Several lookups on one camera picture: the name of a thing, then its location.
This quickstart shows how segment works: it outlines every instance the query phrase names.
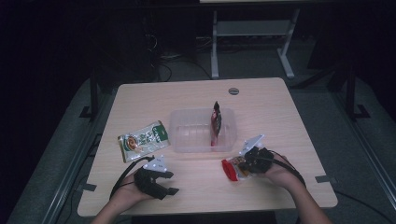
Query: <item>gray floor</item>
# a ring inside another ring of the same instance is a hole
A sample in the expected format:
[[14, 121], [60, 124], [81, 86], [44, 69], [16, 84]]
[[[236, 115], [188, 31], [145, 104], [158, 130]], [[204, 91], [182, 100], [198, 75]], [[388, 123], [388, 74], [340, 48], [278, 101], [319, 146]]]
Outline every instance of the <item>gray floor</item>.
[[[294, 79], [285, 77], [276, 54], [279, 41], [271, 39], [263, 40], [262, 45], [254, 49], [221, 53], [219, 79], [282, 77], [287, 85], [297, 84], [317, 72], [306, 69], [314, 43], [313, 40], [295, 40], [291, 43], [288, 55], [296, 75]], [[169, 81], [208, 79], [209, 53], [198, 54], [197, 63], [200, 66], [187, 63], [183, 59], [167, 63], [166, 65], [172, 69]], [[169, 75], [169, 71], [164, 67], [160, 68], [160, 72], [163, 80]], [[359, 79], [356, 103], [364, 105], [371, 118], [351, 122], [343, 108], [344, 91], [327, 91], [328, 79], [325, 77], [303, 90], [290, 90], [290, 94], [323, 167], [332, 178], [332, 186], [335, 190], [370, 204], [391, 220], [396, 220], [395, 207], [384, 191], [386, 185], [379, 181], [381, 176], [370, 163], [370, 153], [367, 153], [367, 148], [372, 148], [383, 168], [389, 173], [389, 179], [395, 180], [396, 124], [377, 102], [370, 87]], [[96, 120], [90, 122], [89, 119], [78, 117], [82, 107], [90, 103], [89, 80], [81, 86], [14, 209], [9, 223], [89, 223], [92, 220], [77, 214], [81, 196], [78, 186], [84, 183], [89, 174], [93, 157], [84, 160], [85, 155], [95, 136], [105, 128], [116, 92], [117, 90], [112, 94], [100, 92], [100, 114]], [[83, 162], [81, 169], [73, 167], [74, 162]], [[77, 176], [67, 178], [67, 173]], [[62, 192], [67, 192], [69, 187], [70, 193], [63, 198]], [[387, 223], [373, 209], [340, 194], [337, 194], [337, 197], [338, 205], [326, 209], [334, 223]], [[60, 202], [58, 207], [63, 208], [62, 210], [56, 210], [51, 206], [57, 202]], [[276, 218], [278, 223], [294, 223], [297, 214], [294, 210], [276, 211]], [[118, 220], [119, 223], [129, 221], [128, 217], [120, 217]]]

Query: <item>hand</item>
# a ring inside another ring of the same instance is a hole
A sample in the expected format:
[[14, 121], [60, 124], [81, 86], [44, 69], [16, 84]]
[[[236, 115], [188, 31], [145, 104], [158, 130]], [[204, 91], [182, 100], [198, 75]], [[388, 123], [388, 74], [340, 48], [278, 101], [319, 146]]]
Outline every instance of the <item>hand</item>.
[[[275, 154], [274, 159], [277, 161], [281, 161], [285, 164], [290, 164], [287, 158], [284, 156], [281, 157]], [[294, 174], [274, 163], [272, 164], [271, 168], [261, 176], [267, 177], [275, 185], [280, 186], [284, 189], [290, 189], [296, 184], [302, 184], [301, 181]]]
[[111, 223], [116, 216], [130, 209], [135, 204], [152, 199], [151, 196], [140, 191], [134, 184], [134, 173], [127, 175], [120, 185], [121, 187], [117, 189], [92, 223]]

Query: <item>plastic storage box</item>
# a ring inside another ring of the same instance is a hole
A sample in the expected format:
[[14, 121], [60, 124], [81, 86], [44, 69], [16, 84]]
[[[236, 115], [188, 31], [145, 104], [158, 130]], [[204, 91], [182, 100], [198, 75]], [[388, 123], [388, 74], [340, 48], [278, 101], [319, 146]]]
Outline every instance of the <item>plastic storage box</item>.
[[221, 108], [218, 144], [210, 146], [210, 117], [213, 108], [181, 109], [171, 113], [170, 141], [176, 152], [231, 151], [236, 141], [234, 113]]

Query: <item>red object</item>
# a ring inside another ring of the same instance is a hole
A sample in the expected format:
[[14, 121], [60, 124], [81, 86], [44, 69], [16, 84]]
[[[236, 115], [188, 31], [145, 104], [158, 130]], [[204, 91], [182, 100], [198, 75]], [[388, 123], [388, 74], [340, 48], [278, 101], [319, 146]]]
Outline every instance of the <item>red object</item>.
[[236, 172], [235, 169], [233, 168], [233, 165], [226, 160], [222, 160], [221, 164], [224, 173], [228, 176], [228, 178], [231, 179], [232, 181], [238, 181], [238, 179], [236, 178]]

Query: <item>dark background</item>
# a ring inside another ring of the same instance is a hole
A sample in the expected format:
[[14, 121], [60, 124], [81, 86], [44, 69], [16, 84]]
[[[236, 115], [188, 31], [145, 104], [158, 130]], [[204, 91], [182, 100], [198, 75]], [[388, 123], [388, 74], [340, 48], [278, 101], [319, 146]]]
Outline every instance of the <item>dark background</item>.
[[[124, 82], [150, 82], [156, 78], [150, 64], [161, 52], [146, 51], [152, 40], [145, 34], [155, 34], [165, 46], [192, 58], [195, 36], [210, 35], [212, 14], [207, 10], [157, 10], [150, 16], [145, 10], [95, 10], [124, 4], [0, 2], [1, 102], [5, 110], [1, 117], [1, 223], [7, 221], [64, 111], [92, 72], [102, 91]], [[318, 40], [312, 68], [325, 68], [353, 52], [358, 77], [373, 88], [396, 120], [394, 5], [383, 0], [374, 6], [303, 7], [294, 38], [312, 35]]]

